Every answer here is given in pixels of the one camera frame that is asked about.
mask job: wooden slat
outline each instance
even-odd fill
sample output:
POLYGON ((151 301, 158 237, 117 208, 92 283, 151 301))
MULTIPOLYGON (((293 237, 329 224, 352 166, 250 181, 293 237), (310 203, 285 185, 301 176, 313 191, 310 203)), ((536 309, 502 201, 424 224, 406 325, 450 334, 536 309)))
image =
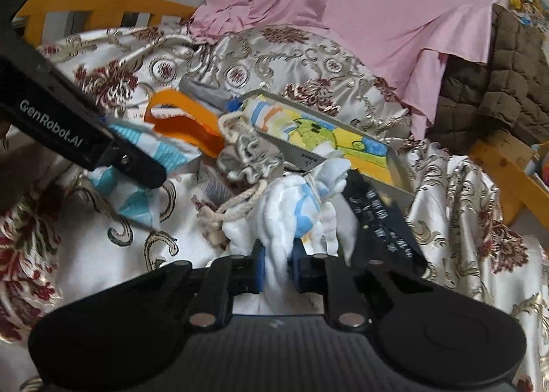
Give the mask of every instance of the wooden slat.
POLYGON ((509 196, 524 203, 543 226, 549 227, 549 194, 522 169, 482 140, 475 143, 469 156, 482 167, 502 192, 506 190, 509 196))
POLYGON ((147 25, 149 27, 153 25, 158 25, 162 22, 163 17, 164 17, 163 14, 151 14, 149 17, 149 21, 147 22, 147 25))
POLYGON ((25 17, 34 13, 109 11, 125 13, 163 13, 164 16, 177 16, 188 19, 196 8, 169 0, 28 0, 17 16, 25 17))
POLYGON ((119 27, 123 17, 123 11, 93 11, 84 23, 84 31, 119 27))
POLYGON ((503 214, 503 223, 511 225, 524 208, 518 198, 511 194, 507 189, 500 189, 501 214, 503 214))
POLYGON ((92 12, 84 29, 114 28, 120 26, 124 13, 154 13, 149 25, 159 24, 162 16, 190 18, 196 8, 169 0, 28 0, 19 10, 17 17, 28 17, 25 40, 38 46, 42 42, 42 31, 46 13, 92 12))
POLYGON ((45 21, 45 13, 33 14, 27 18, 23 39, 33 47, 37 47, 42 43, 42 32, 44 30, 45 21))

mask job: red flower pattern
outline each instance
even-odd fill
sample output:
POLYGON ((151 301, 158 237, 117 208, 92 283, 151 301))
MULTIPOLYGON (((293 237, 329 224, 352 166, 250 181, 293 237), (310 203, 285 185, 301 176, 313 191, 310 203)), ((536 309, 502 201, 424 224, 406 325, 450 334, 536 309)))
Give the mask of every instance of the red flower pattern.
POLYGON ((324 78, 308 80, 305 84, 287 84, 280 94, 285 98, 305 104, 311 109, 318 110, 326 115, 336 116, 341 106, 332 101, 331 83, 324 78))
POLYGON ((118 60, 90 73, 81 64, 75 70, 74 78, 81 90, 106 110, 123 107, 132 98, 138 83, 133 72, 118 60))
POLYGON ((50 57, 54 54, 59 53, 60 50, 61 50, 60 45, 43 45, 43 46, 38 47, 38 51, 40 53, 42 53, 42 55, 45 58, 48 58, 48 57, 50 57))
POLYGON ((330 70, 339 71, 341 65, 338 64, 336 61, 329 61, 328 67, 330 68, 330 70))
POLYGON ((525 377, 517 381, 517 389, 519 392, 534 392, 534 385, 530 377, 525 377))
POLYGON ((263 37, 272 44, 305 44, 309 40, 309 35, 302 29, 289 26, 267 27, 262 29, 263 37))
POLYGON ((23 341, 59 297, 51 281, 52 260, 59 238, 55 219, 64 192, 51 185, 31 188, 12 209, 0 216, 0 340, 23 341))
POLYGON ((155 40, 162 37, 164 32, 159 30, 158 27, 147 27, 145 29, 134 31, 131 35, 137 40, 149 42, 150 40, 155 40))
POLYGON ((171 78, 173 71, 174 71, 174 68, 167 62, 163 62, 163 64, 160 65, 159 73, 160 73, 160 76, 164 79, 171 78))
POLYGON ((391 87, 387 81, 383 78, 376 77, 374 79, 374 87, 379 89, 383 99, 388 103, 398 103, 399 98, 395 95, 393 90, 396 90, 396 87, 391 87))
POLYGON ((490 212, 480 211, 479 219, 484 233, 478 252, 481 258, 491 259, 493 273, 512 272, 514 268, 528 263, 526 246, 521 236, 511 231, 502 222, 494 220, 490 212))
POLYGON ((229 73, 229 78, 231 78, 235 84, 239 84, 246 78, 246 75, 242 69, 235 68, 229 73))

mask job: printed logo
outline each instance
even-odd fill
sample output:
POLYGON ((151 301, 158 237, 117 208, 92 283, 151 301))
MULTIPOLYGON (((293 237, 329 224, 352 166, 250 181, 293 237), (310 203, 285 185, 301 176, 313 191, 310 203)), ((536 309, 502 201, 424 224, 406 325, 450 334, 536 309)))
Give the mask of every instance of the printed logo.
POLYGON ((48 114, 37 111, 34 107, 31 107, 28 99, 21 101, 21 104, 19 104, 19 109, 26 113, 30 118, 38 122, 38 124, 44 126, 47 130, 52 131, 65 141, 68 141, 70 144, 73 144, 76 148, 80 147, 82 144, 83 138, 80 138, 78 135, 72 136, 70 130, 62 129, 57 121, 49 118, 48 114))

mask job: orange handle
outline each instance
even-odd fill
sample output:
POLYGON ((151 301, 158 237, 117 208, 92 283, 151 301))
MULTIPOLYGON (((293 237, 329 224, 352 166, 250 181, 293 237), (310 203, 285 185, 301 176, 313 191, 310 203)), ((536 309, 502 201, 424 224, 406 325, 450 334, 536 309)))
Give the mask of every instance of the orange handle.
POLYGON ((207 156, 217 157, 224 147, 224 140, 218 128, 218 117, 177 90, 157 92, 147 105, 144 119, 154 124, 155 132, 194 144, 207 156), (193 118, 183 115, 156 118, 151 110, 158 105, 173 105, 193 118))

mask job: screw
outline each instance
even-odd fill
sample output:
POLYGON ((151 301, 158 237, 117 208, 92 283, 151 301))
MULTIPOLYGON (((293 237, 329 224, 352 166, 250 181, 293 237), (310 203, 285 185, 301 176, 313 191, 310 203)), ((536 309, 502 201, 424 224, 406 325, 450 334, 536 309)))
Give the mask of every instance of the screw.
POLYGON ((366 322, 366 319, 363 315, 358 313, 343 313, 339 318, 338 321, 341 325, 344 325, 346 327, 360 327, 362 324, 366 322))
POLYGON ((189 323, 195 327, 206 328, 215 324, 215 316, 210 313, 195 313, 189 318, 189 323))

